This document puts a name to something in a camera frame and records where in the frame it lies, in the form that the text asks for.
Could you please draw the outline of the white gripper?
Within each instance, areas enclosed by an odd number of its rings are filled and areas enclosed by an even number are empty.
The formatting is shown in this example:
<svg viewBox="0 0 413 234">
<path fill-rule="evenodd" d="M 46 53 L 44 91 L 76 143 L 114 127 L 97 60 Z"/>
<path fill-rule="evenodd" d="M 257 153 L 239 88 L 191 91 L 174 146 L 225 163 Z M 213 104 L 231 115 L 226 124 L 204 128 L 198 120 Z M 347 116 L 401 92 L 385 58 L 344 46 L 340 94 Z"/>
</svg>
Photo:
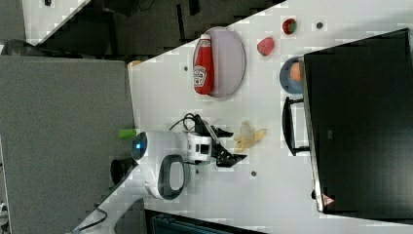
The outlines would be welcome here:
<svg viewBox="0 0 413 234">
<path fill-rule="evenodd" d="M 232 132 L 212 126 L 211 132 L 214 137 L 232 137 Z M 211 149 L 211 138 L 208 136 L 198 136 L 188 134 L 188 154 L 187 162 L 191 164 L 209 163 L 211 156 L 216 160 L 216 166 L 222 168 L 232 168 L 241 162 L 245 155 L 230 153 L 220 143 L 214 143 Z"/>
</svg>

